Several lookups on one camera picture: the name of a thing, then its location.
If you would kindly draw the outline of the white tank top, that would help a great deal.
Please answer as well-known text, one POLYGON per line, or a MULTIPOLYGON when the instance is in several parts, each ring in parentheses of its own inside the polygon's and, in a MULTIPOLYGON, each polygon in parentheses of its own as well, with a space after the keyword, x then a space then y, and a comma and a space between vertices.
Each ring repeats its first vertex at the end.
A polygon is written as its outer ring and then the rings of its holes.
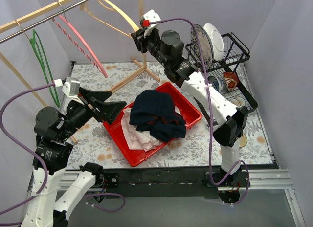
POLYGON ((149 131, 137 131, 136 127, 121 119, 121 127, 125 141, 130 150, 143 150, 148 152, 156 149, 163 142, 150 135, 149 131))
POLYGON ((129 124, 130 122, 130 117, 131 117, 131 108, 130 107, 127 107, 123 110, 123 117, 122 117, 122 120, 125 121, 126 123, 129 124))

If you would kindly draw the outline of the pink plastic hanger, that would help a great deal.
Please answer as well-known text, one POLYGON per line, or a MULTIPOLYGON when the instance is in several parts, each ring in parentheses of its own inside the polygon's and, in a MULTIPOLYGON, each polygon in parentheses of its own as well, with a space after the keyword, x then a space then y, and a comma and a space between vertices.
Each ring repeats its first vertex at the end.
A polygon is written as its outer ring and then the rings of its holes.
POLYGON ((70 33, 68 33, 64 28, 62 28, 61 24, 56 21, 55 18, 52 18, 54 24, 60 29, 60 31, 72 42, 72 44, 77 47, 77 49, 93 64, 105 78, 108 78, 108 74, 106 73, 104 67, 99 61, 98 57, 95 55, 89 44, 85 41, 82 35, 76 30, 76 28, 67 21, 65 17, 62 15, 58 15, 57 18, 61 20, 74 34, 74 37, 79 40, 77 42, 70 33))

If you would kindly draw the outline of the navy basketball jersey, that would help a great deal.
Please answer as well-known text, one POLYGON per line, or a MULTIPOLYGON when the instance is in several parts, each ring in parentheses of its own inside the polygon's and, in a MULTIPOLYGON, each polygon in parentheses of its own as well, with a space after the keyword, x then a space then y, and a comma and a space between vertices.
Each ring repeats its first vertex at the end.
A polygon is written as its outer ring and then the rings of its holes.
POLYGON ((156 90, 145 90, 136 97, 129 124, 162 142, 186 136, 186 121, 176 112, 171 95, 156 90))

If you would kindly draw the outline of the wooden jersey hanger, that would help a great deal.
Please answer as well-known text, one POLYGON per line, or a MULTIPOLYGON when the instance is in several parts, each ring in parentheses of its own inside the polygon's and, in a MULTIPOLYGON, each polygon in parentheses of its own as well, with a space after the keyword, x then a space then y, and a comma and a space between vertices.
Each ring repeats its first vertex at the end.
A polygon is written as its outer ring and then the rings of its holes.
POLYGON ((100 11, 94 12, 93 6, 91 6, 88 2, 82 3, 79 6, 79 9, 88 14, 94 20, 128 38, 131 38, 131 33, 136 33, 140 29, 135 21, 113 2, 109 0, 95 0, 95 3, 99 8, 101 8, 102 14, 100 14, 100 11), (130 31, 124 31, 123 29, 118 28, 117 25, 109 22, 107 15, 109 17, 112 17, 113 15, 119 16, 128 25, 130 31))

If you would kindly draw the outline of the green plastic hanger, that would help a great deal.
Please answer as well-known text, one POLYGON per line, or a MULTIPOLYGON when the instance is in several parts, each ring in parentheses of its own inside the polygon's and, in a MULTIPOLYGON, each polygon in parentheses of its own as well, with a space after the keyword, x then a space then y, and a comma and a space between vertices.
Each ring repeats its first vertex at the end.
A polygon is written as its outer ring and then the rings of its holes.
MULTIPOLYGON (((45 81, 47 84, 50 84, 53 82, 54 78, 52 76, 51 68, 44 50, 44 46, 42 44, 42 41, 36 32, 36 30, 32 30, 32 38, 30 39, 30 44, 32 47, 32 50, 41 66, 45 81)), ((50 95, 57 107, 60 107, 60 100, 59 96, 56 90, 56 87, 49 87, 50 95)))

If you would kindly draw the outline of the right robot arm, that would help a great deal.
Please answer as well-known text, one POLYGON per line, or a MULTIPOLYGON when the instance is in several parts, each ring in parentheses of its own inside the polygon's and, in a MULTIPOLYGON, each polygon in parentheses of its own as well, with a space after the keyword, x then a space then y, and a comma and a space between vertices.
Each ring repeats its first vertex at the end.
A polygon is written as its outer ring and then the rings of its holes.
POLYGON ((234 186, 239 181, 239 140, 248 116, 247 107, 238 108, 205 82, 195 64, 182 55, 184 43, 172 30, 159 34, 159 30, 142 28, 131 34, 138 51, 149 52, 165 68, 167 78, 187 91, 210 111, 219 127, 211 136, 220 144, 222 151, 222 183, 234 186))

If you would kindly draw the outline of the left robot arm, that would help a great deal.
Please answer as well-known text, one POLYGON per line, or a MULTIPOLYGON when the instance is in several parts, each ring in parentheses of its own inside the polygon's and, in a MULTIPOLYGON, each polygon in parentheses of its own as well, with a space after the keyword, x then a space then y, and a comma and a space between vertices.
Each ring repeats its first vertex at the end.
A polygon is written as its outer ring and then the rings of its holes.
POLYGON ((66 112, 54 107, 41 109, 35 119, 36 155, 33 160, 32 199, 26 208, 22 227, 66 227, 71 213, 90 188, 106 191, 116 187, 112 179, 116 173, 106 173, 101 165, 88 162, 80 166, 80 172, 60 199, 56 199, 59 184, 66 171, 73 145, 67 140, 90 119, 112 124, 125 101, 107 102, 110 91, 75 90, 66 112), (42 159, 47 169, 39 162, 42 159))

